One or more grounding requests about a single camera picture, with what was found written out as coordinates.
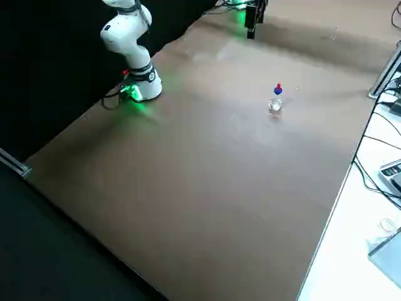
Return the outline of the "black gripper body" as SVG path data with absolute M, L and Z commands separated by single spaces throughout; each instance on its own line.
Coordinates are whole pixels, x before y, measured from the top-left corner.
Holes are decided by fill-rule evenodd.
M 256 1 L 256 24 L 262 24 L 264 21 L 264 14 L 266 7 L 268 6 L 268 0 L 257 0 Z

